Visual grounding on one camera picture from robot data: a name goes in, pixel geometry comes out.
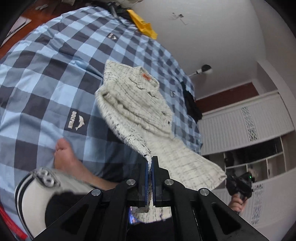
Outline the person's right hand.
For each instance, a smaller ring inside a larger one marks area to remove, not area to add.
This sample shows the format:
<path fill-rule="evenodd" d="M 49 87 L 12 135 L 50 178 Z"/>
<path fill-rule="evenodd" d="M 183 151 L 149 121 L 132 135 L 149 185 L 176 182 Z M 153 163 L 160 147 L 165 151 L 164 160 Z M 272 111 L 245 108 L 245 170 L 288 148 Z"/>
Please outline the person's right hand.
<path fill-rule="evenodd" d="M 235 212 L 243 212 L 247 205 L 247 198 L 241 199 L 240 193 L 236 193 L 231 197 L 231 201 L 228 206 Z"/>

